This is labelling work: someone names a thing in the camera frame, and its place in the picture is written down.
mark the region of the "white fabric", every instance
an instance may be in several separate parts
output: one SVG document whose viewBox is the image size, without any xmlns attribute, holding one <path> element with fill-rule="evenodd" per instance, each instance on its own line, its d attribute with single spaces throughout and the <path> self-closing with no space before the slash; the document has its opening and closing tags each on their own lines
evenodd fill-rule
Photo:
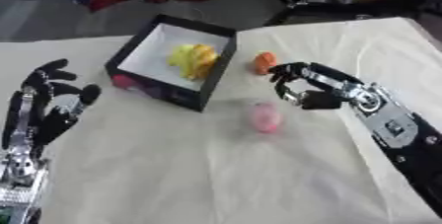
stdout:
<svg viewBox="0 0 442 224">
<path fill-rule="evenodd" d="M 0 43 L 1 114 L 31 70 L 61 57 L 81 76 L 78 85 L 104 90 L 48 149 L 43 224 L 440 223 L 348 109 L 300 111 L 249 71 L 266 50 L 281 63 L 325 63 L 382 83 L 442 129 L 442 55 L 410 21 L 241 32 L 204 113 L 114 88 L 104 64 L 127 39 Z M 274 134 L 249 126 L 251 106 L 262 101 L 283 113 Z"/>
</svg>

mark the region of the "equipment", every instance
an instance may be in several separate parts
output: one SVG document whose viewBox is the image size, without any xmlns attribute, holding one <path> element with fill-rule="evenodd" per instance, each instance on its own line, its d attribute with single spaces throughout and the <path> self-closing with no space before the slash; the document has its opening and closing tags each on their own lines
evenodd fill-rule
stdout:
<svg viewBox="0 0 442 224">
<path fill-rule="evenodd" d="M 101 93 L 96 85 L 80 90 L 50 81 L 76 79 L 75 74 L 59 70 L 67 63 L 60 59 L 37 68 L 10 101 L 2 139 L 5 155 L 0 164 L 0 224 L 38 223 L 49 173 L 49 160 L 41 157 L 42 151 L 76 124 L 85 107 Z M 78 101 L 45 113 L 53 98 L 67 94 L 77 95 Z"/>
<path fill-rule="evenodd" d="M 280 0 L 286 5 L 265 26 L 283 24 L 291 16 L 325 16 L 328 20 L 347 21 L 367 18 L 409 16 L 418 13 L 419 0 L 375 0 L 350 3 L 352 0 Z"/>
<path fill-rule="evenodd" d="M 373 139 L 414 190 L 442 218 L 442 135 L 385 88 L 318 63 L 291 63 L 269 70 L 278 96 L 304 110 L 335 110 L 349 103 Z M 285 84 L 305 79 L 321 91 L 295 93 Z"/>
</svg>

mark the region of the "black box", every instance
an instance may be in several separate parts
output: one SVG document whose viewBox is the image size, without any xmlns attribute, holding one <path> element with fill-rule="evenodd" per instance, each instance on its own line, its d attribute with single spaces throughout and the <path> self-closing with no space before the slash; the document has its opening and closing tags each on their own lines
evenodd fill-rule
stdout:
<svg viewBox="0 0 442 224">
<path fill-rule="evenodd" d="M 168 56 L 182 44 L 212 45 L 220 55 L 204 81 L 189 81 Z M 166 15 L 157 16 L 107 64 L 113 83 L 202 112 L 237 48 L 236 31 Z"/>
</svg>

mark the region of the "orange ball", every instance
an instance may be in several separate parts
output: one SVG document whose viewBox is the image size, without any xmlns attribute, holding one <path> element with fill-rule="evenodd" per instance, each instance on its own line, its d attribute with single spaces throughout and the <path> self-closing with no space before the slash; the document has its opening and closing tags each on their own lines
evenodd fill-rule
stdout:
<svg viewBox="0 0 442 224">
<path fill-rule="evenodd" d="M 266 75 L 269 68 L 276 66 L 276 56 L 271 52 L 261 53 L 255 57 L 254 65 L 258 75 Z"/>
</svg>

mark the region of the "metal stand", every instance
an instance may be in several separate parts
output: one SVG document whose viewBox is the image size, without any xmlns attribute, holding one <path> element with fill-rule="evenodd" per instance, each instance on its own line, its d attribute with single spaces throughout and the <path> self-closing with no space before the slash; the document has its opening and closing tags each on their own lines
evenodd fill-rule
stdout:
<svg viewBox="0 0 442 224">
<path fill-rule="evenodd" d="M 333 21 L 357 20 L 368 18 L 393 17 L 401 15 L 414 16 L 417 11 L 417 0 L 380 0 L 369 3 L 309 3 L 305 0 L 280 0 L 286 8 L 273 16 L 264 25 L 281 25 L 291 16 L 325 16 Z"/>
</svg>

